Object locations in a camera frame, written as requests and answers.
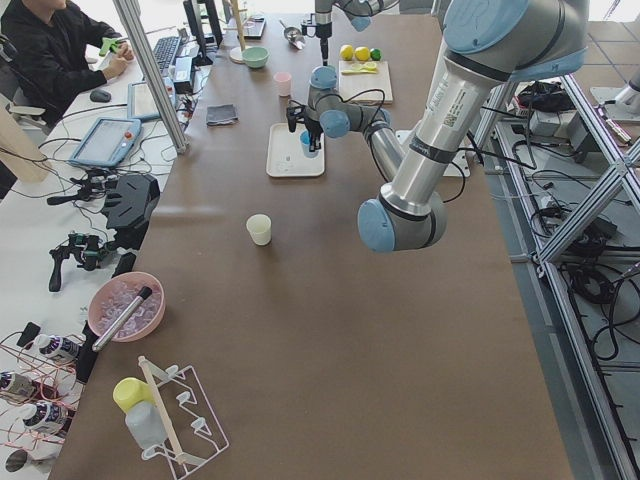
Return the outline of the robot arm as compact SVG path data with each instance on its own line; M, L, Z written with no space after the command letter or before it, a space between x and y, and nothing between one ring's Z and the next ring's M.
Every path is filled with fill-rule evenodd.
M333 35L332 11L341 10L353 28L361 32L371 24L371 18L396 6L398 1L388 0L315 0L309 18L301 22L302 34L319 39L322 65L329 65L329 39Z
M490 91L506 82L577 71L584 63L588 18L586 1L453 1L424 115L408 144L398 141L381 107L343 99L338 74L328 65L313 70L307 103L287 107L289 129L305 125L310 152L325 138L361 133L386 181L359 208L362 242L375 252L431 246L446 229L436 186Z

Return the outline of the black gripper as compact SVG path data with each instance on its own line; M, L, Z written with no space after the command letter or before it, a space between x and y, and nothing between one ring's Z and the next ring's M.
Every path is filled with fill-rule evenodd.
M315 111L296 100L289 99L286 106L286 121L290 133L296 131L298 124L303 124L310 134L309 150L317 152L322 148L321 135L323 129Z
M331 13L311 13L307 18L302 20L301 31L304 36L315 36L320 39L322 66L328 66L328 39L332 36Z

